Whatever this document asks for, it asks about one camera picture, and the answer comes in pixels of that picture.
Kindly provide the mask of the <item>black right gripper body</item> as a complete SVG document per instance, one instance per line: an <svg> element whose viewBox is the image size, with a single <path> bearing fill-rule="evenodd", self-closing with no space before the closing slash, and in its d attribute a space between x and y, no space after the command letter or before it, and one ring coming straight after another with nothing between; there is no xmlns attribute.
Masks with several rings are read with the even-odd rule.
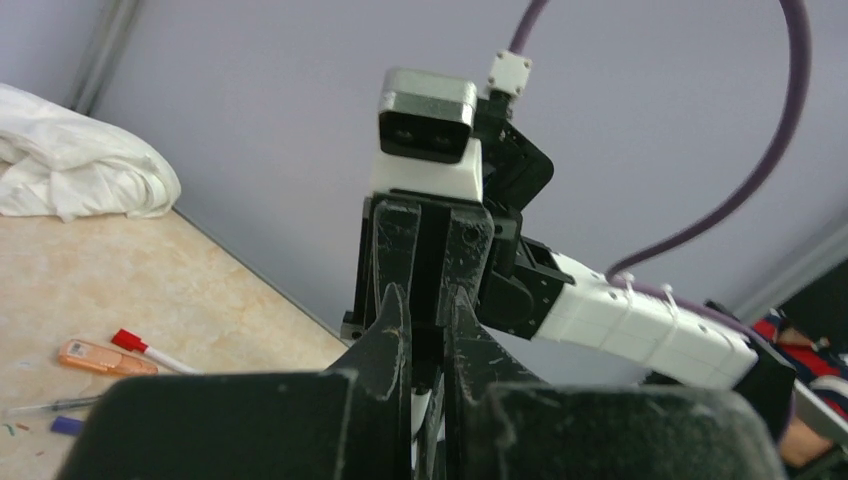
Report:
<svg viewBox="0 0 848 480"><path fill-rule="evenodd" d="M474 138L482 142L483 201L494 225L494 237L478 288L475 314L485 326L510 335L531 339L544 320L552 318L551 311L564 286L575 285L574 277L561 271L553 252L543 243L521 234L522 210L554 173L552 161L522 135L509 122L512 112L507 94L492 93L488 99L479 99L475 114ZM449 207L456 210L460 200L425 195L419 192L395 190L380 194L377 200L409 200L421 204L422 220L419 223L421 239L417 240L418 253L436 252L435 226L441 217L448 218ZM373 288L370 286L372 247L366 233L373 222L372 198L366 198L363 214L358 278L352 311L345 312L342 320L343 339L356 340L376 319Z"/></svg>

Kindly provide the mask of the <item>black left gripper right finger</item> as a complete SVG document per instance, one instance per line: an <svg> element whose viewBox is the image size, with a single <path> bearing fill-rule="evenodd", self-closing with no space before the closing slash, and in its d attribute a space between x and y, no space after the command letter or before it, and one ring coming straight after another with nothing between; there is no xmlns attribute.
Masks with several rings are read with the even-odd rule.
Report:
<svg viewBox="0 0 848 480"><path fill-rule="evenodd" d="M541 381L449 289L446 475L450 479L782 479L772 438L739 394L685 386Z"/></svg>

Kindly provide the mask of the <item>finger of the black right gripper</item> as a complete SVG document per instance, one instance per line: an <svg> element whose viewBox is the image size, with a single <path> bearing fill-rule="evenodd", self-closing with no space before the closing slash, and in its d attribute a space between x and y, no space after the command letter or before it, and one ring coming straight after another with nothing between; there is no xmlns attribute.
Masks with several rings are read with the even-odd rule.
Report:
<svg viewBox="0 0 848 480"><path fill-rule="evenodd" d="M467 294L476 307L494 236L494 222L482 206L459 205L451 209L442 261L437 306L437 325L451 323L456 289Z"/></svg>
<svg viewBox="0 0 848 480"><path fill-rule="evenodd" d="M410 293L421 216L414 202L377 200L374 205L371 267L376 312L390 284L397 284L405 296Z"/></svg>

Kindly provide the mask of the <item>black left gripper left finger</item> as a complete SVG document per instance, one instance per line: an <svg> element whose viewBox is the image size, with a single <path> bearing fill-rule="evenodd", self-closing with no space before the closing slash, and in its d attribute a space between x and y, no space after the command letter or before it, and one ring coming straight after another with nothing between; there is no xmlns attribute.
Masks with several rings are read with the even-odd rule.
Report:
<svg viewBox="0 0 848 480"><path fill-rule="evenodd" d="M410 320L389 285L325 370L143 376L97 402L62 479L407 479Z"/></svg>

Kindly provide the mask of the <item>white red-cap marker pen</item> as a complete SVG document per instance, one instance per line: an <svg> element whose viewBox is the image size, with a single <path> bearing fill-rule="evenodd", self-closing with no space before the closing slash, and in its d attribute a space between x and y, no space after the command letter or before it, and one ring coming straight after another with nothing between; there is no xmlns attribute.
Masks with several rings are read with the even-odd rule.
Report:
<svg viewBox="0 0 848 480"><path fill-rule="evenodd" d="M159 363L168 369L188 375L201 375L203 371L193 368L170 355L150 346L141 337L134 333L120 329L111 338L111 343L126 351L140 353L143 356L149 357L156 363Z"/></svg>

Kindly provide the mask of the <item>orange highlighter pen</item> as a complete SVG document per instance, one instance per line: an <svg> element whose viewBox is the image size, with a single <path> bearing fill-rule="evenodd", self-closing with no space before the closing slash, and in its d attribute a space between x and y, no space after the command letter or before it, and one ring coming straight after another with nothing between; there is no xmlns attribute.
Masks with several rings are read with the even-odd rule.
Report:
<svg viewBox="0 0 848 480"><path fill-rule="evenodd" d="M66 367L118 377L156 375L159 369L146 360L79 339L58 350L58 362Z"/></svg>

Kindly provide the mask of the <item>white purple-tip marker pen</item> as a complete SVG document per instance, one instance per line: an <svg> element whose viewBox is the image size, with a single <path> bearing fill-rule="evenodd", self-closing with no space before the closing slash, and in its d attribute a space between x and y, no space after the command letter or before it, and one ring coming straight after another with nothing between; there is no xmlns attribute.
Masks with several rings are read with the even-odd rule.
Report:
<svg viewBox="0 0 848 480"><path fill-rule="evenodd" d="M50 424L49 430L52 433L77 437L84 428L85 422L80 419L67 416L57 416Z"/></svg>

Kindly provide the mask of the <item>thin black pen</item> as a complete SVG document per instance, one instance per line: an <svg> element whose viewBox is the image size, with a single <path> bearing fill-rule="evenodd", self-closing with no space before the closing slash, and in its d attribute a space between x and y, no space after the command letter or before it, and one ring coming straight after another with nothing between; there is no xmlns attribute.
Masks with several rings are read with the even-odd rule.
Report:
<svg viewBox="0 0 848 480"><path fill-rule="evenodd" d="M18 406L6 409L4 411L5 417L16 417L16 416L27 416L32 414L53 414L58 412L65 411L74 411L81 410L92 407L95 405L100 399L101 395L90 396L90 397L81 397L81 398L72 398L72 399L60 399L55 400L49 403L44 404L36 404L36 405L26 405L26 406Z"/></svg>

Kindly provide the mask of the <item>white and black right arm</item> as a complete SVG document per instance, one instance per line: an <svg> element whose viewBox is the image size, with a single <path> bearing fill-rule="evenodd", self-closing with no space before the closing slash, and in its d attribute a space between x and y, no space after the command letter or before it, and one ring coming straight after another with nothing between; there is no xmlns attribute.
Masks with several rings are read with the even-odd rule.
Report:
<svg viewBox="0 0 848 480"><path fill-rule="evenodd" d="M416 386L427 391L441 357L441 294L458 285L487 327L594 348L645 367L652 383L734 390L780 437L793 414L794 373L746 327L522 235L523 208L554 166L509 116L503 93L480 100L469 123L420 108L381 115L346 335L374 323L397 277L423 330Z"/></svg>

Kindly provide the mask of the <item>white crumpled cloth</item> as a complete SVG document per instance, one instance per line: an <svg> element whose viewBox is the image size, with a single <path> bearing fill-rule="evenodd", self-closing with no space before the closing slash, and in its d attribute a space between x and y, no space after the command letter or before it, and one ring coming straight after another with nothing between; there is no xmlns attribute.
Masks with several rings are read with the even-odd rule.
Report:
<svg viewBox="0 0 848 480"><path fill-rule="evenodd" d="M181 193L169 162L136 135L2 85L2 215L156 218Z"/></svg>

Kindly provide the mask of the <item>aluminium frame rail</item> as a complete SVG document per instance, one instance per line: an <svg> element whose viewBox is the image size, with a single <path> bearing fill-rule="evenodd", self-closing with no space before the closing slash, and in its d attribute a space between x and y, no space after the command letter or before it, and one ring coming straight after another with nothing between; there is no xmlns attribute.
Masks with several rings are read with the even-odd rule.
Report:
<svg viewBox="0 0 848 480"><path fill-rule="evenodd" d="M770 267L733 307L752 324L847 258L847 209Z"/></svg>

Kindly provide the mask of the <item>aluminium corner post right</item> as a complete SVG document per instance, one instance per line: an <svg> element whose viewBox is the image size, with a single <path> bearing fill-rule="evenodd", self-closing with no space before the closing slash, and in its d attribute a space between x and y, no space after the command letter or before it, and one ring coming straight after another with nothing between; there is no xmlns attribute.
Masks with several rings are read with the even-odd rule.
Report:
<svg viewBox="0 0 848 480"><path fill-rule="evenodd" d="M90 116L106 92L145 1L106 1L86 45L64 106Z"/></svg>

